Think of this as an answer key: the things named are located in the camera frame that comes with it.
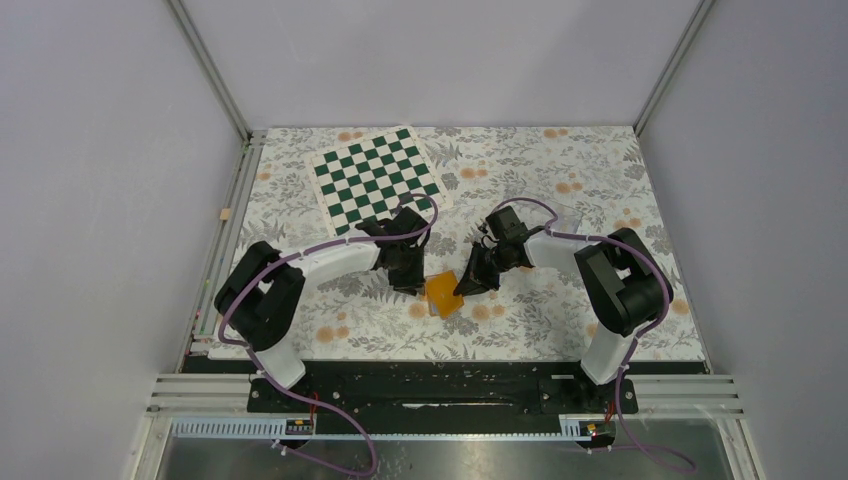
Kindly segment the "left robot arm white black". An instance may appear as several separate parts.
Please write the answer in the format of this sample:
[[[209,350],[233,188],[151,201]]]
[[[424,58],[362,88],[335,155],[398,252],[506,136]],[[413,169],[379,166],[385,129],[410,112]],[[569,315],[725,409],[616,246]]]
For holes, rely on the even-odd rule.
[[[288,411],[309,401],[310,385],[287,334],[305,290],[339,277],[374,270],[387,274],[392,288],[418,295],[424,286],[424,246],[433,223],[409,207],[394,217],[365,220],[353,230],[303,251],[284,254],[266,241],[252,244],[219,288],[213,305],[223,316],[219,339],[231,327],[233,343],[256,358],[274,381],[272,398]]]

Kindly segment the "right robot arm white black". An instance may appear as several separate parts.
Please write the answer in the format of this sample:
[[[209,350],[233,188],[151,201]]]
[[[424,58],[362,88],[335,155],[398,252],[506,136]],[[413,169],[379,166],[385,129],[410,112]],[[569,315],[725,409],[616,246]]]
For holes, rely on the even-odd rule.
[[[597,412],[612,400],[611,382],[626,370],[642,333],[667,314],[671,284],[634,230],[607,236],[561,232],[554,228],[557,214],[529,227],[513,204],[503,201],[485,218],[453,293],[497,290],[501,275],[519,267],[578,273],[600,325],[580,361],[583,378],[573,396],[583,410]]]

